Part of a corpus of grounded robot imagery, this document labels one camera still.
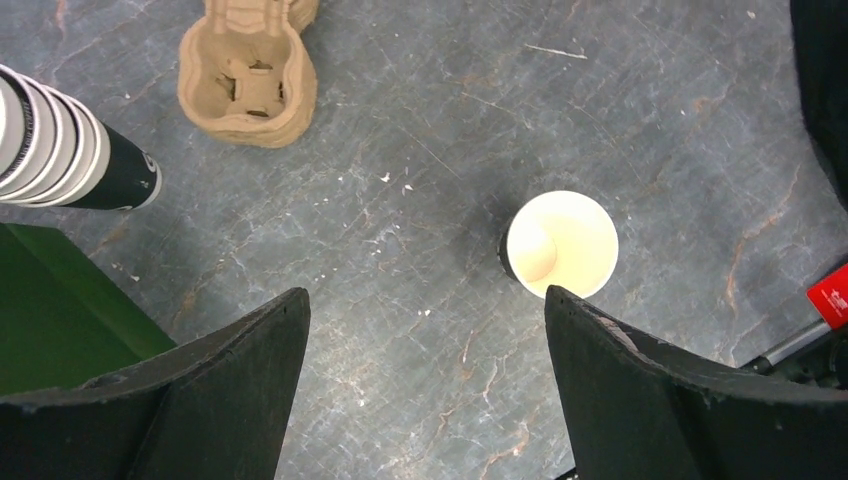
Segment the paper cup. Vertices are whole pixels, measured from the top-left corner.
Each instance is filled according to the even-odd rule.
[[[26,120],[14,84],[14,81],[10,83],[0,72],[0,172],[5,172],[15,161],[24,142]],[[32,112],[27,114],[31,119]]]
[[[618,234],[598,202],[576,192],[548,192],[519,210],[498,256],[507,275],[537,297],[559,285],[588,298],[615,270]]]
[[[32,108],[32,144],[26,152],[19,152],[15,162],[0,174],[0,196],[17,192],[29,185],[44,169],[56,140],[56,123],[47,97],[33,88],[24,77],[15,74],[15,79],[26,93]]]
[[[43,193],[21,199],[21,206],[48,206],[54,205],[57,199],[67,195],[80,182],[82,182],[86,173],[91,166],[91,159],[94,156],[95,135],[94,126],[86,119],[86,116],[81,110],[72,107],[71,100],[55,89],[44,85],[46,90],[54,100],[58,101],[71,114],[73,119],[73,129],[76,136],[76,148],[71,158],[71,163],[65,170],[65,173],[59,180]]]
[[[38,90],[47,100],[55,124],[55,138],[50,157],[47,159],[38,176],[19,190],[7,195],[0,195],[0,201],[6,203],[25,202],[27,201],[27,197],[43,193],[55,185],[68,170],[77,144],[76,127],[68,109],[41,84],[25,75],[20,75],[20,77],[30,87]]]
[[[55,200],[29,206],[130,210],[152,202],[162,188],[162,175],[156,162],[101,123],[85,105],[74,98],[65,98],[94,127],[94,152],[82,180],[69,192]]]

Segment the dark green surface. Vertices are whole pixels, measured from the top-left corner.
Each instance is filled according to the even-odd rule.
[[[0,225],[0,395],[75,387],[175,346],[58,230]]]

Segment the gray stone tabletop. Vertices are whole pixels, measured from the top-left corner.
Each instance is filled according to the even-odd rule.
[[[740,364],[817,318],[804,292],[848,219],[801,126],[787,3],[326,0],[312,126],[263,150],[176,101],[200,0],[5,2],[0,61],[166,181],[136,212],[0,221],[60,228],[179,342],[306,287],[278,478],[553,478],[573,459],[543,302],[495,256],[522,202],[597,199],[621,254],[592,302],[697,354]]]

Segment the stacked paper cups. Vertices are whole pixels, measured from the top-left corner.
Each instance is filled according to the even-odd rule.
[[[156,162],[85,105],[0,65],[0,203],[129,210],[161,188]]]

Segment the red tag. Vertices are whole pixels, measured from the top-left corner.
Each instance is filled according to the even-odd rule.
[[[848,265],[807,290],[807,298],[834,330],[848,323]]]

